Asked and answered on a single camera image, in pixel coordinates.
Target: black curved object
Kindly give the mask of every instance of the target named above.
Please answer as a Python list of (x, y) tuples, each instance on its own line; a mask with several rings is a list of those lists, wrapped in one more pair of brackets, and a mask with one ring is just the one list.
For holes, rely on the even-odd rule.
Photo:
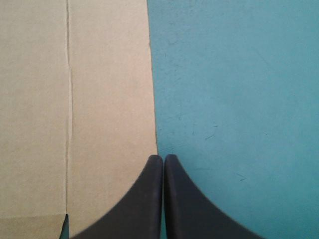
[(260, 239), (196, 187), (175, 155), (164, 166), (164, 206), (168, 239)]
[(138, 179), (106, 215), (74, 239), (159, 239), (162, 159), (149, 157)]

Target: blue surface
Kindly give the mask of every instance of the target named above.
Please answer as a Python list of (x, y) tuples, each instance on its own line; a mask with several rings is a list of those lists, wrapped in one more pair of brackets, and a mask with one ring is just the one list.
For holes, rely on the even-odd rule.
[(148, 5), (159, 154), (260, 235), (319, 238), (319, 1)]

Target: cardboard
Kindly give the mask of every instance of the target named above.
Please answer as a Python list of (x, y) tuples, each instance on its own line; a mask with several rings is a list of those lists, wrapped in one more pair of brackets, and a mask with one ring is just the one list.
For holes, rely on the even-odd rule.
[(0, 3), (0, 238), (74, 235), (156, 153), (147, 3)]

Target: crease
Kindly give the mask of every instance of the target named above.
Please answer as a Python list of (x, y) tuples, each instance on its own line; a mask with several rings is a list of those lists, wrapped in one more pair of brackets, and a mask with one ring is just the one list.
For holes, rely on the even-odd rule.
[(68, 168), (71, 157), (71, 142), (73, 136), (73, 82), (70, 60), (70, 8), (69, 0), (66, 0), (66, 55), (68, 64), (68, 119), (66, 132), (66, 152), (65, 152), (65, 212), (68, 212)]

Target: cardboard sheet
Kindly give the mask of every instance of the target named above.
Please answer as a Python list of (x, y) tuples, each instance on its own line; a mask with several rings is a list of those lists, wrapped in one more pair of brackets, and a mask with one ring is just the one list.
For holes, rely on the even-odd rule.
[(65, 1), (1, 1), (0, 224), (65, 213), (67, 76)]
[(71, 234), (114, 206), (156, 153), (147, 2), (72, 0)]
[(147, 2), (2, 1), (0, 52), (0, 238), (74, 235), (157, 151)]

